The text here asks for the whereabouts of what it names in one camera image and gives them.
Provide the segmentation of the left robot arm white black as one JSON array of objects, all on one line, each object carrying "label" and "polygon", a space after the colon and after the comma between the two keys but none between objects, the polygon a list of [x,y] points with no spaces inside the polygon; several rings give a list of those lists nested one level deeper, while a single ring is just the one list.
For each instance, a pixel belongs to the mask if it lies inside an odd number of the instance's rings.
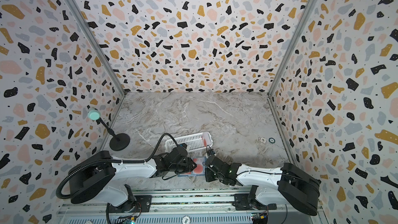
[{"label": "left robot arm white black", "polygon": [[71,176],[68,198],[72,204],[98,200],[117,207],[132,200],[130,187],[118,180],[132,177],[165,179],[171,172],[185,174],[196,167],[183,146],[147,160],[123,160],[111,156],[108,151],[101,151],[68,172]]}]

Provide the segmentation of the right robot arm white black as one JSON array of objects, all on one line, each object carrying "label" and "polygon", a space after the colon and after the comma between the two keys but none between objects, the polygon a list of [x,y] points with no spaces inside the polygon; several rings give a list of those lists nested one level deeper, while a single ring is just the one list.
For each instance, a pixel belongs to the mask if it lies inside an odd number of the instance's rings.
[{"label": "right robot arm white black", "polygon": [[250,186],[248,201],[253,208],[290,204],[309,216],[318,213],[321,181],[292,163],[284,163],[281,168],[256,168],[235,162],[228,164],[210,155],[205,166],[207,182],[217,180],[227,186]]}]

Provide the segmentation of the white plastic basket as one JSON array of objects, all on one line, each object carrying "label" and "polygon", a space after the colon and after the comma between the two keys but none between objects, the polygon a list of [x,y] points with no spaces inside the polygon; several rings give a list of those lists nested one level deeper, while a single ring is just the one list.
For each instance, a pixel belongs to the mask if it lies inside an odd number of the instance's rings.
[{"label": "white plastic basket", "polygon": [[203,145],[202,134],[203,134],[203,132],[181,136],[181,137],[175,138],[175,141],[178,145],[180,145],[182,143],[186,143],[188,145],[188,147],[187,147],[188,152],[201,151],[201,150],[206,149],[206,147],[204,147],[204,145]]}]

